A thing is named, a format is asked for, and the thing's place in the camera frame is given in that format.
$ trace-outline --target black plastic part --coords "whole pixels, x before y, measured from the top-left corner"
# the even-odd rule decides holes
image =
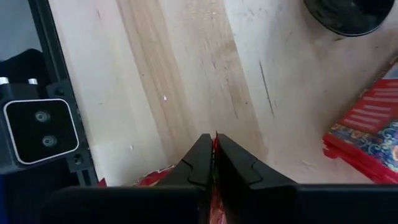
[[[207,189],[212,180],[212,147],[211,136],[202,134],[184,158],[175,166],[173,172],[162,179],[157,186],[195,185]]]
[[[304,0],[314,18],[327,29],[357,37],[375,31],[390,13],[395,0]]]
[[[215,165],[229,224],[396,223],[396,185],[300,185],[225,135],[218,142]],[[45,204],[41,221],[209,223],[211,149],[203,135],[155,187],[61,191]]]
[[[42,224],[198,223],[203,193],[192,186],[150,188],[72,188],[45,204]]]
[[[77,176],[71,175],[64,160],[5,175],[3,179],[2,201],[6,206],[7,224],[40,223],[39,213],[45,198],[65,186],[79,185]]]
[[[77,174],[81,186],[97,185],[98,178],[91,158],[84,127],[81,122],[72,84],[69,80],[67,66],[63,57],[49,2],[48,0],[29,0],[29,5],[52,83],[47,86],[46,94],[49,98],[63,98],[68,102],[80,142],[78,150],[67,156],[69,169],[71,172]]]
[[[272,216],[291,221],[297,184],[224,134],[218,139],[216,164],[228,223],[264,223]]]
[[[4,66],[5,71],[13,72],[14,69],[8,69],[10,66]],[[0,85],[0,105],[1,108],[11,100],[35,100],[39,98],[37,87],[29,84],[4,84]],[[8,174],[17,170],[25,169],[27,166],[18,164],[16,155],[14,153],[14,146],[12,145],[11,136],[8,131],[8,126],[3,111],[0,111],[0,173]]]
[[[228,223],[395,223],[396,185],[300,185],[219,134]]]
[[[63,190],[45,204],[41,223],[208,223],[212,156],[204,134],[156,186]]]
[[[36,49],[26,50],[1,62],[0,74],[2,77],[9,79],[9,83],[15,88],[13,91],[16,94],[23,94],[22,96],[15,95],[13,97],[10,95],[10,99],[39,99],[47,96],[45,86],[51,83],[51,78],[48,76],[49,73],[43,53]],[[30,78],[36,78],[38,85],[29,85],[27,80]]]
[[[35,114],[38,111],[46,111],[50,119],[37,121]],[[35,164],[78,148],[68,103],[61,99],[9,102],[4,107],[4,114],[19,162],[23,164]]]

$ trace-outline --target red snack bag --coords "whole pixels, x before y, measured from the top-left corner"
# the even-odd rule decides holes
[[[216,137],[213,140],[213,152],[214,158],[218,157],[219,150],[219,140],[218,133],[216,133]],[[213,189],[211,196],[211,208],[210,208],[210,224],[227,224],[226,215],[224,210],[223,201],[220,195],[220,180],[218,177],[218,168],[217,164],[213,166]]]
[[[170,167],[166,167],[161,170],[153,171],[153,172],[143,176],[134,185],[140,186],[140,187],[152,187],[155,184],[157,184],[160,180],[165,178],[167,176],[167,174],[172,172],[174,167],[175,167],[175,165],[172,165]]]
[[[378,184],[398,183],[398,58],[323,137],[340,157]]]

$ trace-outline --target light wooden surface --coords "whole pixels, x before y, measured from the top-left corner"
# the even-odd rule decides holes
[[[298,182],[369,182],[322,135],[398,53],[398,9],[340,39],[291,0],[50,0],[99,178],[130,184],[227,134]]]

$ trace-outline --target black bowl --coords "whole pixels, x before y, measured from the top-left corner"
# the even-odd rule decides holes
[[[380,27],[395,0],[304,0],[310,13],[327,29],[357,37]]]

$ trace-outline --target black camera housing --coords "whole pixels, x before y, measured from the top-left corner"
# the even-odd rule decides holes
[[[21,164],[43,162],[79,147],[72,113],[63,99],[10,101],[3,112],[16,159]]]

